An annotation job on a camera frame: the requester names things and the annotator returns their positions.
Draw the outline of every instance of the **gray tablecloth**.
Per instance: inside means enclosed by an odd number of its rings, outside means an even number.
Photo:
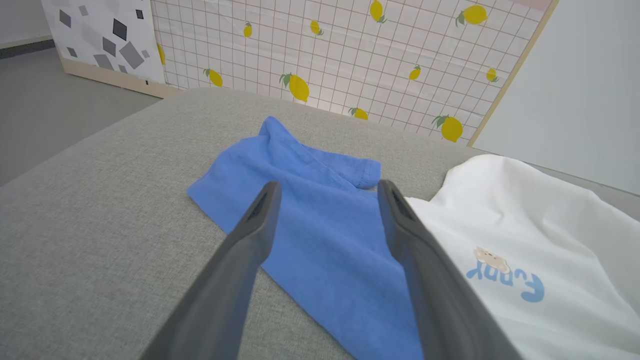
[[[381,161],[406,196],[432,198],[482,153],[246,92],[165,99],[0,188],[0,357],[139,357],[225,237],[186,188],[268,115],[311,147]],[[239,357],[350,358],[262,270]]]

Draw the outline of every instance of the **beige trim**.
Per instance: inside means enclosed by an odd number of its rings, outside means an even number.
[[[516,75],[518,74],[518,71],[520,70],[520,67],[524,63],[524,60],[527,58],[527,55],[529,55],[529,53],[531,52],[533,45],[536,43],[545,25],[547,25],[547,22],[549,21],[551,14],[554,12],[554,10],[556,9],[556,6],[558,5],[558,1],[559,0],[551,1],[549,8],[547,9],[544,16],[542,17],[542,20],[540,20],[540,23],[538,24],[538,28],[536,28],[536,32],[533,33],[533,36],[531,37],[531,40],[527,44],[527,47],[524,48],[524,51],[522,52],[522,55],[518,59],[518,62],[513,67],[513,71],[509,75],[509,78],[507,78],[507,81],[504,83],[504,86],[500,89],[500,92],[498,93],[498,96],[496,96],[495,101],[491,105],[491,108],[489,108],[489,111],[486,112],[486,115],[484,116],[484,118],[482,119],[482,122],[478,126],[476,133],[473,136],[471,136],[471,140],[469,140],[469,143],[467,144],[468,147],[473,147],[474,142],[476,142],[478,135],[480,135],[480,133],[484,129],[486,122],[489,121],[489,118],[491,117],[491,115],[493,115],[493,111],[498,106],[498,103],[500,102],[500,100],[502,100],[504,93],[509,88],[509,85],[511,85],[511,83],[513,82],[513,78],[515,78]]]
[[[121,88],[141,92],[155,97],[161,97],[163,99],[181,91],[180,89],[165,84],[140,79],[132,74],[104,69],[95,65],[81,63],[80,61],[65,59],[60,54],[60,50],[58,50],[58,56],[60,56],[60,62],[62,62],[62,67],[65,69],[67,74],[80,76],[81,78],[100,81],[101,83],[119,86]]]
[[[52,40],[52,39],[53,39],[53,37],[51,36],[51,34],[49,34],[49,35],[42,35],[40,37],[33,37],[33,38],[26,38],[26,39],[22,39],[22,40],[3,42],[2,44],[0,44],[0,49],[7,49],[9,47],[26,45],[26,44],[33,44],[34,42],[47,41],[47,40]]]

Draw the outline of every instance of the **cartoon bear print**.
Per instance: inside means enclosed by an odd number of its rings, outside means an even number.
[[[502,259],[500,256],[488,252],[481,247],[478,247],[474,250],[474,255],[476,256],[476,259],[481,263],[498,269],[498,271],[503,274],[508,274],[511,272],[511,269],[509,268],[509,265],[507,265],[507,261],[505,259]]]

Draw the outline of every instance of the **blue fabric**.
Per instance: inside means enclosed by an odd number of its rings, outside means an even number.
[[[403,269],[377,195],[364,190],[380,180],[380,163],[304,146],[269,117],[187,192],[229,233],[271,180],[282,203],[263,269],[356,358],[422,359]]]

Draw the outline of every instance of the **lemon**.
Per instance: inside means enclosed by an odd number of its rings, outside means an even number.
[[[219,88],[222,87],[222,78],[220,77],[220,74],[218,74],[215,70],[204,69],[202,73],[209,77],[212,84],[216,85]]]
[[[498,81],[500,78],[498,78],[498,75],[495,73],[495,69],[489,69],[489,71],[486,72],[486,79],[489,82],[494,83]]]
[[[413,70],[411,71],[411,74],[409,74],[409,79],[416,80],[418,76],[420,76],[420,65],[416,65],[413,68]]]
[[[482,6],[469,6],[464,9],[464,11],[460,12],[460,15],[456,18],[456,27],[458,26],[458,23],[464,25],[465,20],[469,24],[478,25],[486,19],[489,19],[489,17],[486,15],[486,10]]]
[[[358,119],[362,119],[362,120],[369,120],[369,116],[363,109],[351,108],[349,109],[349,112],[353,117],[357,117]]]
[[[378,0],[373,0],[373,4],[371,4],[371,7],[369,8],[369,11],[371,11],[371,17],[376,22],[379,22],[380,24],[382,24],[385,21],[387,21],[385,19],[385,16],[382,15],[382,11],[383,11],[382,4]]]
[[[309,86],[307,86],[307,83],[299,76],[292,75],[291,73],[282,74],[278,82],[280,81],[284,84],[285,88],[289,85],[289,91],[293,97],[300,101],[307,102],[307,97],[309,97]]]
[[[162,50],[162,46],[160,46],[160,44],[156,43],[156,45],[158,45],[158,53],[160,54],[160,62],[162,63],[162,65],[164,64],[164,50]]]
[[[311,20],[311,32],[316,35],[324,34],[324,31],[320,28],[320,25],[315,20]]]
[[[251,22],[246,22],[246,26],[244,27],[244,37],[251,37],[251,33],[253,33],[253,29],[251,27]]]
[[[462,124],[458,119],[450,117],[448,115],[441,115],[433,119],[432,124],[437,121],[436,129],[442,125],[442,137],[457,142],[458,138],[462,135]]]

